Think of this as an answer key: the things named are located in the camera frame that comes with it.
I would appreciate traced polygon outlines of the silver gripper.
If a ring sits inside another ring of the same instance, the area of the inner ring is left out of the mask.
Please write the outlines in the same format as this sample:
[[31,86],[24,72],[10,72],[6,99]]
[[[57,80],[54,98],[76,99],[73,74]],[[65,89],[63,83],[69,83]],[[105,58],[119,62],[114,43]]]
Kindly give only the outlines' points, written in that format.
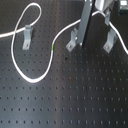
[[[95,7],[97,10],[104,12],[106,10],[112,10],[115,0],[96,0]],[[81,21],[78,29],[78,44],[82,45],[84,37],[87,32],[89,25],[89,20],[92,14],[92,9],[94,7],[94,0],[85,0]],[[111,11],[106,11],[105,13],[105,24],[108,26],[110,21]]]

